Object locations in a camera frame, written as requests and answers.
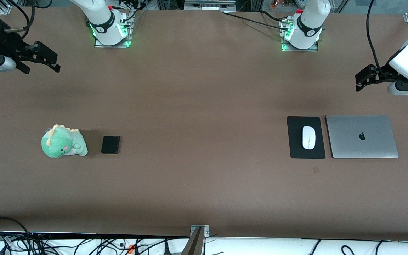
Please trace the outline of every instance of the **table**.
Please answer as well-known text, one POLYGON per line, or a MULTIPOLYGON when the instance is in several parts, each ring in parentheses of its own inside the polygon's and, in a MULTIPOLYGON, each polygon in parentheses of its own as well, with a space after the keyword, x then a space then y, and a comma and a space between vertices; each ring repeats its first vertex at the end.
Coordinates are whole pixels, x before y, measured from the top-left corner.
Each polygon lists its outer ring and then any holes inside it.
MULTIPOLYGON (((129 49, 94 49, 84 22, 75 6, 36 10, 26 42, 61 72, 0 73, 0 216, 30 231, 408 239, 408 97, 355 92, 374 63, 364 16, 330 15, 318 53, 219 11, 146 11, 129 49), (330 114, 390 115, 400 157, 333 159, 330 114), (321 117, 326 159, 290 158, 287 116, 321 117), (54 124, 81 129, 89 154, 44 155, 54 124), (100 153, 104 135, 122 137, 118 155, 100 153)), ((373 15, 371 33, 385 63, 408 24, 373 15)))

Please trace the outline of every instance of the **computer mouse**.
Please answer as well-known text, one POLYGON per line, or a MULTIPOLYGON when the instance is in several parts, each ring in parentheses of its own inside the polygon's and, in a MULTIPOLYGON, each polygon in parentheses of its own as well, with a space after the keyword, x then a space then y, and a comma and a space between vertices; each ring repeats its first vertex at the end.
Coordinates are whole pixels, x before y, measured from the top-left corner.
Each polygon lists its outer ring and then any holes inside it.
POLYGON ((303 148, 314 149, 316 145, 316 131, 311 126, 303 127, 303 148))

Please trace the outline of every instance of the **black mouse pad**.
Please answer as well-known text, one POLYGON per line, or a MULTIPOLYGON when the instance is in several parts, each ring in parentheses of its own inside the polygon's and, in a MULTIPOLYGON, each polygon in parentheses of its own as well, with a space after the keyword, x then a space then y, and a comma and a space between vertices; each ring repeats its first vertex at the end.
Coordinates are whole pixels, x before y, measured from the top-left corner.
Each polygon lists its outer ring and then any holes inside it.
POLYGON ((321 118, 288 116, 289 149, 291 158, 325 158, 321 118), (314 149, 303 148, 303 127, 311 126, 316 131, 314 149))

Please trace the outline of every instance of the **black cable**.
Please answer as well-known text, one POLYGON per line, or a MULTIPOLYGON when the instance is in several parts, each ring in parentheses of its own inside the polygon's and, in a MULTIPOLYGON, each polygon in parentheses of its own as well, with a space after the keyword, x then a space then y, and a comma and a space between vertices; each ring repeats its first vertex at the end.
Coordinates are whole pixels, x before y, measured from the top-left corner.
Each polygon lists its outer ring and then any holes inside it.
POLYGON ((345 253, 345 251, 344 251, 345 248, 347 248, 348 250, 350 250, 350 252, 352 253, 351 255, 355 255, 355 253, 353 253, 353 250, 352 250, 350 247, 348 247, 347 245, 341 246, 341 253, 342 253, 342 254, 344 254, 344 255, 349 255, 349 254, 345 253))
POLYGON ((89 255, 91 255, 91 254, 92 254, 93 252, 95 252, 96 250, 97 250, 97 252, 98 252, 98 249, 100 249, 100 247, 102 247, 102 245, 103 245, 105 242, 107 242, 107 240, 105 240, 103 243, 101 242, 100 245, 98 245, 97 247, 95 247, 95 249, 92 250, 92 251, 89 253, 89 255))
POLYGON ((257 24, 261 24, 261 25, 264 25, 264 26, 273 27, 273 28, 276 28, 276 29, 279 29, 279 30, 288 30, 287 28, 282 28, 282 27, 277 27, 277 26, 269 25, 269 24, 265 24, 265 23, 262 23, 262 22, 259 22, 259 21, 253 21, 252 19, 247 19, 247 18, 240 17, 240 16, 237 16, 237 15, 234 15, 234 14, 231 14, 231 13, 227 13, 227 12, 224 12, 223 14, 226 14, 226 15, 229 15, 229 16, 233 16, 233 17, 236 17, 236 18, 239 18, 239 19, 244 19, 244 20, 246 20, 246 21, 251 21, 251 22, 254 22, 254 23, 257 23, 257 24))
MULTIPOLYGON (((85 239, 85 240, 84 240, 85 242, 83 242, 81 245, 84 245, 84 244, 86 244, 86 243, 88 243, 88 242, 91 242, 91 241, 93 241, 93 240, 95 240, 95 239, 85 239)), ((75 246, 66 246, 66 245, 50 246, 50 245, 48 245, 48 246, 49 246, 49 248, 57 249, 57 248, 76 248, 76 247, 78 247, 79 245, 75 245, 75 246)))
POLYGON ((31 27, 31 25, 34 22, 34 15, 35 15, 35 4, 34 4, 34 0, 31 3, 31 19, 29 20, 28 24, 26 25, 26 27, 24 27, 24 34, 21 36, 21 39, 24 39, 28 33, 29 33, 29 28, 31 27))
POLYGON ((133 4, 132 3, 130 3, 129 1, 127 1, 127 0, 119 0, 119 2, 120 3, 124 3, 125 5, 126 5, 126 7, 128 7, 129 8, 129 10, 131 10, 131 9, 134 9, 135 7, 133 6, 133 4))
POLYGON ((24 230, 25 233, 28 233, 28 230, 26 229, 26 227, 16 219, 12 219, 12 218, 9 218, 9 217, 0 217, 0 220, 13 221, 13 222, 17 223, 18 226, 20 226, 24 230))
POLYGON ((40 240, 39 234, 35 233, 4 233, 0 232, 0 237, 3 239, 5 243, 5 247, 1 251, 4 255, 6 250, 9 250, 10 253, 12 252, 27 252, 28 255, 32 254, 33 255, 47 255, 48 253, 53 254, 53 255, 60 255, 56 250, 54 246, 51 246, 47 244, 48 240, 45 242, 43 240, 40 240), (10 244, 16 242, 16 245, 18 246, 18 249, 12 249, 10 248, 10 244))
POLYGON ((171 255, 170 245, 168 244, 168 239, 165 239, 165 253, 164 253, 164 255, 171 255))
POLYGON ((152 248, 152 247, 154 247, 154 246, 157 246, 157 245, 162 244, 162 243, 167 242, 167 241, 171 241, 171 240, 175 240, 175 239, 182 239, 182 238, 183 238, 183 237, 175 237, 175 238, 165 239, 165 240, 163 240, 163 241, 161 241, 161 242, 157 242, 156 244, 153 244, 153 245, 149 246, 147 249, 145 249, 145 250, 143 250, 142 252, 140 252, 140 255, 143 254, 146 250, 150 250, 150 248, 152 248))
POLYGON ((383 241, 383 240, 380 241, 380 242, 377 244, 377 246, 375 247, 375 255, 378 255, 379 247, 380 247, 380 245, 382 244, 382 242, 384 242, 384 241, 383 241))
POLYGON ((265 10, 260 10, 259 11, 260 13, 264 13, 265 15, 267 15, 270 19, 273 19, 274 21, 281 21, 282 19, 285 19, 285 18, 287 18, 288 16, 285 16, 285 17, 283 17, 283 18, 275 18, 274 16, 271 16, 270 15, 270 13, 268 13, 267 11, 265 11, 265 10))
POLYGON ((317 243, 314 245, 313 250, 311 251, 310 255, 313 255, 313 254, 314 254, 314 252, 315 252, 316 249, 317 249, 317 246, 319 245, 319 243, 320 243, 321 241, 322 241, 322 239, 317 240, 317 243))
POLYGON ((111 248, 111 247, 108 247, 108 245, 110 245, 112 242, 114 242, 116 239, 105 239, 105 241, 102 243, 102 241, 100 240, 100 248, 99 249, 97 249, 97 253, 96 253, 96 255, 100 255, 101 253, 102 253, 102 251, 103 251, 103 249, 105 249, 105 248, 110 248, 110 249, 112 249, 114 252, 115 252, 115 254, 116 255, 118 255, 118 251, 115 249, 115 248, 111 248))
POLYGON ((146 247, 147 247, 145 250, 147 250, 147 255, 149 255, 149 254, 150 254, 149 245, 140 245, 140 246, 137 246, 136 249, 138 249, 138 248, 140 248, 140 247, 143 247, 143 246, 146 246, 146 247))
POLYGON ((80 245, 85 244, 85 243, 86 243, 85 241, 86 241, 86 240, 83 240, 83 241, 81 241, 81 242, 77 245, 77 247, 75 248, 75 250, 74 250, 74 252, 73 252, 73 255, 76 255, 76 253, 77 253, 77 251, 78 251, 78 248, 80 247, 80 245))
POLYGON ((53 3, 53 0, 50 0, 50 3, 48 3, 46 6, 38 6, 38 5, 36 5, 36 8, 46 9, 46 8, 50 7, 52 3, 53 3))
POLYGON ((368 8, 368 14, 366 15, 366 36, 368 37, 369 46, 371 47, 371 51, 373 52, 374 61, 377 66, 377 69, 383 76, 385 76, 384 72, 380 69, 379 60, 377 59, 377 54, 375 53, 373 42, 371 41, 371 35, 369 34, 369 16, 371 15, 371 9, 374 4, 374 1, 375 0, 371 0, 371 3, 369 4, 368 8))
POLYGON ((139 10, 139 9, 136 9, 135 12, 134 12, 130 17, 128 17, 127 19, 123 19, 122 22, 129 21, 131 18, 133 18, 133 16, 135 16, 135 14, 136 14, 136 12, 137 12, 138 10, 139 10))
POLYGON ((18 6, 18 4, 16 4, 13 0, 8 0, 8 2, 9 2, 11 5, 15 6, 19 11, 21 11, 21 13, 23 14, 24 18, 26 19, 26 25, 28 25, 28 24, 29 24, 29 18, 28 18, 28 15, 26 14, 26 12, 25 12, 20 6, 18 6))

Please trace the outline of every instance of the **laptop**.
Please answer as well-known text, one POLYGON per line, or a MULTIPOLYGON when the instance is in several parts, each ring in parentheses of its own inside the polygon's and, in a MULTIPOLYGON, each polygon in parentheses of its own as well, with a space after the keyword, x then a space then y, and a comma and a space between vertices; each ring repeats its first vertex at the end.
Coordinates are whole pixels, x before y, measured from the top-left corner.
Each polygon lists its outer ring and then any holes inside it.
POLYGON ((398 158, 387 115, 328 115, 333 158, 398 158))

